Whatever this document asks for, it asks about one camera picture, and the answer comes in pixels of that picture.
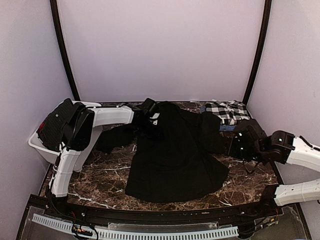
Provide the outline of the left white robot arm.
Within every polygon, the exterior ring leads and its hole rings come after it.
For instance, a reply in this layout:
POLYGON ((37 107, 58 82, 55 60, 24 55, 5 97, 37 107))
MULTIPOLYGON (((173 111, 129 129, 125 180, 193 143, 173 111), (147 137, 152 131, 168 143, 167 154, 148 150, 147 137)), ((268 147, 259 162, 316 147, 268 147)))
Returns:
POLYGON ((159 117, 157 103, 147 98, 140 105, 102 106, 96 102, 61 102, 28 140, 53 164, 49 191, 56 198, 68 195, 73 172, 80 172, 103 131, 103 126, 137 124, 153 128, 159 117))

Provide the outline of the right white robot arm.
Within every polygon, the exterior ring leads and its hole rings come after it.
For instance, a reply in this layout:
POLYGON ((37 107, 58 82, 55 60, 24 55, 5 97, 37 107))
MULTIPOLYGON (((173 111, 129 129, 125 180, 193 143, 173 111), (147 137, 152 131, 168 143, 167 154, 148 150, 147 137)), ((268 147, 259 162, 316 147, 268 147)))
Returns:
MULTIPOLYGON (((233 132, 235 136, 227 152, 233 158, 264 165, 278 162, 317 172, 320 170, 319 146, 312 145, 302 136, 283 130, 277 130, 268 136, 255 119, 243 120, 233 132)), ((268 185, 255 205, 255 213, 266 217, 275 207, 319 200, 319 179, 291 185, 268 185)))

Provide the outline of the black long sleeve shirt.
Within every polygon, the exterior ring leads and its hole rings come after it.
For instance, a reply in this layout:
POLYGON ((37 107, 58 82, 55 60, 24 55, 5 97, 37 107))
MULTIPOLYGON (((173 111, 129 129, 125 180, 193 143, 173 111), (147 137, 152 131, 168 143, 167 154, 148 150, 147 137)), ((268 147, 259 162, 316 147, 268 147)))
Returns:
POLYGON ((173 203, 218 191, 229 174, 216 159, 229 146, 228 138, 220 134, 220 118, 161 102, 156 121, 152 124, 142 115, 98 138, 96 149, 104 153, 137 141, 125 193, 146 202, 173 203))

